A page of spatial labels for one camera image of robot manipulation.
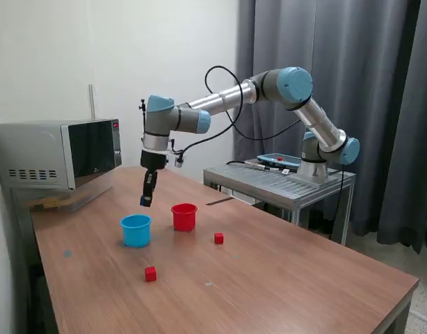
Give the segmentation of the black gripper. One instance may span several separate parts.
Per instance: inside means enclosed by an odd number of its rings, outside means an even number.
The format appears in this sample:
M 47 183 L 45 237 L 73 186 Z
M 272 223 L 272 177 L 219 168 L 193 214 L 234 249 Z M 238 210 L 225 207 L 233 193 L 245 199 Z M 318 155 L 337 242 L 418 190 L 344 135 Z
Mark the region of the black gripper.
M 142 150 L 140 165 L 147 169 L 143 179 L 143 206 L 150 207 L 156 186 L 157 170 L 162 170 L 166 167 L 166 155 Z

